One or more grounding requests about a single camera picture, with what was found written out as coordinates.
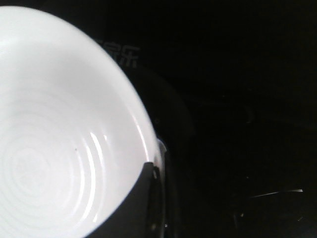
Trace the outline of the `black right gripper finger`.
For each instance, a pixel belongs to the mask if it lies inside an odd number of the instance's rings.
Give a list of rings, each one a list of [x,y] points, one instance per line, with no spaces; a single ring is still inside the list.
[[[95,231],[95,238],[160,237],[160,173],[144,163],[140,176],[119,207]]]

